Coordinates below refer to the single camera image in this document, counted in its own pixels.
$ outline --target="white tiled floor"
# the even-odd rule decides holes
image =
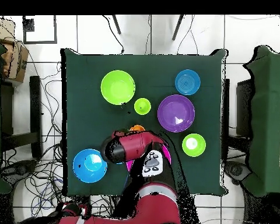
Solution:
[[[124,46],[124,54],[144,54],[146,39],[150,32],[148,15],[117,15],[121,35],[118,35],[113,19],[110,18],[111,28],[118,40]],[[229,51],[226,65],[226,77],[230,78],[230,118],[229,125],[236,126],[236,83],[249,79],[248,71],[243,68],[253,56],[254,48],[260,44],[271,46],[280,52],[280,16],[269,17],[266,15],[196,15],[192,24],[192,33],[198,48],[199,55],[209,55],[213,50],[225,48]],[[15,36],[23,40],[23,27],[21,16],[5,16],[16,23]],[[37,16],[37,21],[45,19],[45,16]],[[178,15],[152,15],[152,54],[177,54],[181,40],[188,32],[191,24],[191,15],[186,15],[181,23],[175,41],[172,41]],[[45,25],[52,24],[52,18],[44,21]],[[31,39],[41,37],[41,40],[52,38],[52,28],[40,30],[36,26],[35,35]],[[147,43],[147,54],[151,50],[150,38]],[[119,54],[121,46],[117,43],[109,30],[107,20],[102,16],[57,16],[57,44],[29,44],[29,49],[38,74],[41,78],[57,73],[57,62],[61,60],[60,48],[72,48],[80,54]],[[180,46],[180,54],[196,54],[196,46],[191,32],[188,33]],[[23,85],[15,89],[13,126],[15,134],[30,130],[29,114],[29,76],[36,75],[32,59],[26,69]],[[55,122],[61,128],[61,75],[58,73],[43,80],[48,91],[57,98],[59,109],[55,116]],[[48,106],[44,92],[42,101]],[[57,103],[49,98],[53,111],[57,110]],[[43,107],[43,135],[46,136],[51,127],[51,117],[48,110]],[[49,136],[44,143],[44,150],[61,140],[59,136]],[[22,157],[31,157],[30,148],[23,146],[17,149],[15,160]],[[229,156],[238,155],[238,152],[230,151]],[[45,159],[52,159],[52,152],[48,152]],[[230,178],[224,176],[224,185],[228,194],[222,197],[213,195],[196,195],[195,204],[202,224],[241,224],[244,212],[243,193],[239,186],[231,183]],[[34,195],[24,187],[24,181],[17,185],[14,200],[14,213],[16,221],[31,216],[30,204]],[[52,209],[43,210],[47,215]]]

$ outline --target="black cable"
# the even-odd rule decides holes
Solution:
[[[194,18],[195,18],[195,15],[192,15],[192,21],[191,21],[191,25],[190,25],[190,28],[189,28],[188,32],[189,32],[189,31],[191,31],[191,28],[192,28],[192,24],[193,24],[193,20],[194,20]],[[182,44],[182,42],[184,41],[185,37],[188,35],[188,32],[185,34],[184,38],[181,40],[180,45],[181,45],[181,44]],[[195,39],[194,39],[194,42],[195,42],[196,49],[197,49],[197,54],[198,54],[198,48],[197,48],[197,44],[196,44]]]
[[[243,154],[243,155],[237,155],[237,156],[232,156],[232,157],[227,157],[226,160],[230,160],[230,159],[233,159],[233,158],[239,158],[239,157],[243,157],[243,156],[246,156],[246,154]]]
[[[149,27],[151,27],[151,24],[149,24],[149,19],[151,18],[150,17],[151,15],[148,15],[148,25],[149,25]],[[150,35],[151,33],[149,32],[149,34],[147,35],[147,39],[146,39],[146,45],[145,45],[145,53],[144,53],[144,55],[146,55],[146,51],[147,51],[147,43],[148,43],[148,37],[149,37],[149,35]]]
[[[13,151],[15,151],[15,153],[12,155],[12,156],[10,156],[8,159],[7,159],[7,164],[8,164],[8,166],[10,165],[9,164],[9,160],[11,159],[11,158],[13,158],[15,155],[16,155],[16,149],[13,149]]]
[[[120,54],[123,54],[123,53],[124,53],[124,46],[119,42],[119,40],[117,39],[116,35],[113,33],[108,18],[106,18],[104,15],[102,15],[102,16],[107,20],[110,31],[112,32],[113,36],[115,37],[115,39],[117,40],[117,42],[119,43],[119,45],[121,45],[121,47],[122,47],[122,50],[121,50],[121,53],[120,53]]]

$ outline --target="blue bowl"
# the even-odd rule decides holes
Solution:
[[[185,69],[176,76],[175,87],[182,95],[193,95],[200,87],[200,77],[195,71]]]
[[[84,149],[73,159],[73,172],[76,177],[85,183],[94,183],[104,177],[107,163],[100,152],[95,149]]]

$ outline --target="lime green bowl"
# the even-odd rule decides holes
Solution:
[[[111,71],[101,80],[100,90],[109,103],[122,105],[134,96],[135,82],[124,71]]]
[[[183,140],[183,151],[191,157],[196,157],[201,155],[207,143],[204,138],[199,134],[189,134]]]
[[[140,98],[140,99],[136,100],[136,102],[134,104],[134,109],[135,109],[136,113],[138,113],[140,115],[145,115],[145,114],[149,113],[151,108],[152,108],[151,103],[146,98]]]

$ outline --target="floor tile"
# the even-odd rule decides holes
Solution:
[[[148,15],[116,15],[121,34],[110,15],[110,26],[124,54],[144,54],[150,32]],[[78,52],[80,54],[120,54],[122,47],[102,15],[78,16]]]
[[[5,16],[5,19],[12,20],[16,24],[15,38],[23,41],[23,25],[21,16]],[[38,16],[37,19],[46,21],[45,16]],[[57,15],[57,44],[24,44],[30,52],[34,62],[56,62],[61,60],[60,49],[77,49],[76,39],[76,16]]]
[[[244,207],[244,196],[240,185],[232,184],[231,178],[224,174],[224,186],[228,193],[222,196],[223,207]]]
[[[42,209],[39,213],[39,216],[48,216],[50,213],[54,212],[54,209]],[[30,208],[14,208],[13,215],[15,217],[15,223],[19,223],[27,218],[30,218],[31,210]]]
[[[179,15],[152,16],[152,53],[177,54],[178,47],[191,26],[191,15],[185,15],[181,22],[176,40],[173,33]],[[198,54],[209,55],[215,49],[223,48],[224,18],[219,15],[195,15],[192,33],[195,38]],[[179,54],[196,54],[197,49],[189,31],[179,48]]]
[[[257,19],[267,16],[236,17]],[[225,48],[229,51],[226,62],[249,62],[254,48],[259,45],[269,45],[280,53],[280,15],[260,20],[239,20],[226,15],[225,22]]]
[[[226,78],[230,79],[229,89],[229,126],[236,127],[236,87],[237,83],[251,78],[248,70],[241,64],[226,64]]]
[[[60,143],[62,137],[61,136],[48,136],[42,137],[43,139],[43,153],[46,151],[45,155],[42,159],[53,159],[54,154],[54,145]]]
[[[201,224],[220,224],[220,208],[197,208]]]
[[[201,207],[219,207],[220,206],[220,197],[213,195],[195,195],[194,202],[195,206]]]
[[[243,224],[244,208],[222,208],[222,224]]]
[[[60,64],[58,63],[37,63],[27,64],[24,82],[15,88],[14,102],[13,102],[13,127],[17,133],[24,133],[30,131],[30,89],[29,81],[31,76],[39,75],[41,80],[41,112],[42,115],[42,131],[43,135],[54,135],[54,130],[50,132],[51,114],[49,110],[52,109],[52,114],[55,114],[55,124],[61,130],[62,126],[62,111],[61,111],[61,73]]]

